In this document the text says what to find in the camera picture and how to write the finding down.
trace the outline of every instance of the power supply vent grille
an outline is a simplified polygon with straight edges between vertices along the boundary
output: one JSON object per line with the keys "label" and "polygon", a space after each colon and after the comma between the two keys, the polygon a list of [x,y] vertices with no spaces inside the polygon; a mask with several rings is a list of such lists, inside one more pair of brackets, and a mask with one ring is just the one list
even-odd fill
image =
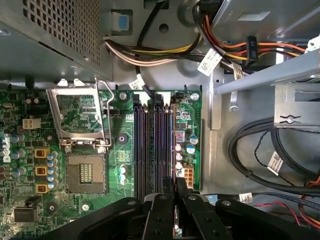
{"label": "power supply vent grille", "polygon": [[26,18],[100,66],[99,0],[22,0],[22,3]]}

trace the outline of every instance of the power connector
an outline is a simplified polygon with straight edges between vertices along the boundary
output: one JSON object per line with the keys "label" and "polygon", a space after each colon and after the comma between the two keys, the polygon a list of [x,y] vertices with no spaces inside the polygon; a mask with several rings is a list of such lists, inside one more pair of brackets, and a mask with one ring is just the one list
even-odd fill
{"label": "power connector", "polygon": [[220,0],[201,0],[199,9],[201,12],[215,13],[220,7]]}

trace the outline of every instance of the yellow wire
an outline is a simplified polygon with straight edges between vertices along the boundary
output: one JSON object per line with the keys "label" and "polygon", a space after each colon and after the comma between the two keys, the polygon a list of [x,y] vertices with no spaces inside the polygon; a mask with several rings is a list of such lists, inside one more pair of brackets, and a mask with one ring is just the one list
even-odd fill
{"label": "yellow wire", "polygon": [[137,53],[144,53],[144,54],[176,54],[176,53],[181,53],[184,52],[185,50],[187,50],[188,48],[191,47],[192,44],[189,44],[187,46],[182,46],[182,47],[178,47],[178,48],[172,48],[172,49],[167,49],[167,50],[158,50],[158,51],[145,51],[145,50],[134,50]]}
{"label": "yellow wire", "polygon": [[[270,54],[270,53],[274,53],[274,52],[273,52],[273,51],[263,52],[263,53],[259,54],[259,58],[262,57],[263,55]],[[290,55],[292,55],[292,56],[294,56],[294,57],[299,57],[299,56],[300,56],[299,54],[294,53],[294,52],[287,52],[287,51],[286,51],[285,53],[290,54]],[[233,58],[233,59],[248,60],[247,57],[237,56],[237,55],[233,55],[233,54],[231,54],[231,53],[226,53],[225,55],[228,56],[228,57],[230,57],[230,58]]]}

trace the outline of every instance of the white cable label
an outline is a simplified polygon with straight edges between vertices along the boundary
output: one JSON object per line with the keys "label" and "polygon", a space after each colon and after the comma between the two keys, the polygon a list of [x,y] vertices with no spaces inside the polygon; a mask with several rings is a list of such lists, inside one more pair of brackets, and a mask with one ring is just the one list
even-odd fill
{"label": "white cable label", "polygon": [[136,80],[134,80],[133,82],[130,82],[129,83],[129,87],[132,89],[132,90],[143,90],[143,85],[145,85],[145,82],[144,80],[142,79],[141,77],[141,74],[138,74],[136,76]]}
{"label": "white cable label", "polygon": [[279,157],[279,155],[277,154],[277,152],[275,151],[272,154],[272,157],[270,159],[270,162],[268,164],[268,169],[273,172],[275,175],[279,175],[279,171],[280,168],[282,166],[282,164],[284,163],[284,161]]}
{"label": "white cable label", "polygon": [[242,79],[245,76],[244,72],[242,71],[242,67],[239,64],[233,62],[232,67],[235,80]]}
{"label": "white cable label", "polygon": [[253,202],[252,192],[239,194],[239,200],[242,203],[252,203]]}
{"label": "white cable label", "polygon": [[216,66],[221,61],[222,56],[217,53],[214,49],[210,48],[209,51],[204,56],[203,60],[201,61],[200,65],[198,66],[198,71],[203,73],[207,77],[212,74]]}

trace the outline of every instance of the motherboard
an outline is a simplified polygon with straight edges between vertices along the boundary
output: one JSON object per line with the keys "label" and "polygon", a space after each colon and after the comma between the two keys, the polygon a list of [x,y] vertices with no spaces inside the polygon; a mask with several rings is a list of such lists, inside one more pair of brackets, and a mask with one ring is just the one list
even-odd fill
{"label": "motherboard", "polygon": [[[161,192],[161,178],[200,190],[201,91],[107,90],[56,97],[0,90],[0,239],[37,239],[125,197]],[[105,136],[105,146],[61,133]]]}

